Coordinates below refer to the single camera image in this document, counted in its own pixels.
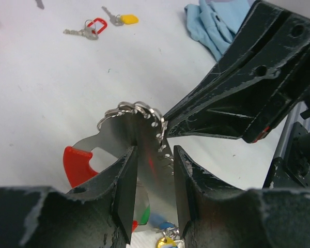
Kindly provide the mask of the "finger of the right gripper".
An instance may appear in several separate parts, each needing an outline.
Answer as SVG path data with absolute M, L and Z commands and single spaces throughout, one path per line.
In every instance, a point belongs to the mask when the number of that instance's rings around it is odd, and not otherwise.
M 277 118 L 273 121 L 267 121 L 265 118 L 250 121 L 236 116 L 217 114 L 213 119 L 206 120 L 199 119 L 196 121 L 170 121 L 168 119 L 169 125 L 167 136 L 180 137 L 197 135 L 228 139 L 241 138 L 247 143 L 254 143 L 266 136 L 282 121 L 283 118 Z
M 165 115 L 170 121 L 283 118 L 310 89 L 310 18 L 256 1 L 233 43 Z

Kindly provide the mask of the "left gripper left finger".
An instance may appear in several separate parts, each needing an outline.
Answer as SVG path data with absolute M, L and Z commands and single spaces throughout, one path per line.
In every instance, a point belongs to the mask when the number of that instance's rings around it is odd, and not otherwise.
M 0 187 L 0 247 L 125 247 L 131 242 L 138 149 L 68 193 Z

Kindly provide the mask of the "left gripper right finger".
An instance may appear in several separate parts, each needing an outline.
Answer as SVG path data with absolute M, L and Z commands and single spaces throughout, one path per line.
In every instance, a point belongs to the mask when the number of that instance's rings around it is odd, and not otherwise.
M 241 190 L 180 146 L 174 183 L 186 247 L 310 247 L 310 188 Z

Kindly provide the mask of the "green key tag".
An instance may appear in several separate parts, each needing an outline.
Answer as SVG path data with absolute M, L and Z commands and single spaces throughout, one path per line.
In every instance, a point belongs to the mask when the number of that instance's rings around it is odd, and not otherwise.
M 142 216 L 141 216 L 141 219 L 139 221 L 139 225 L 146 225 L 148 220 L 149 220 L 149 217 L 150 217 L 150 206 L 148 205 L 146 207 L 146 209 L 144 210 Z

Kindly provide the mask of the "yellow key tag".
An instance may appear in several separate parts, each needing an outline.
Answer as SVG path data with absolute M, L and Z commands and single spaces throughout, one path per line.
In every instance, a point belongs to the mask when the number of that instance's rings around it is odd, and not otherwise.
M 156 248 L 177 248 L 177 244 L 172 238 L 163 237 L 157 241 Z

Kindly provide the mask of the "blue key tag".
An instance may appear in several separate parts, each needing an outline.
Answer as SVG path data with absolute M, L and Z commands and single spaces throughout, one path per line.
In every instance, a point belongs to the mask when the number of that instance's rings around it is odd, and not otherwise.
M 167 221 L 165 217 L 161 216 L 160 214 L 154 213 L 154 212 L 150 214 L 148 222 L 151 227 L 157 228 L 159 230 L 175 227 L 175 225 Z

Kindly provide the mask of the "red tag key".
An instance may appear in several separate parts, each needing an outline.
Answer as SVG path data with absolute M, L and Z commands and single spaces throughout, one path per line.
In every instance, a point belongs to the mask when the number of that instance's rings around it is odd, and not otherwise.
M 86 20 L 84 28 L 80 30 L 65 29 L 63 31 L 66 35 L 74 35 L 85 37 L 88 40 L 96 41 L 99 39 L 99 35 L 107 28 L 107 21 L 102 18 L 95 18 L 93 20 Z

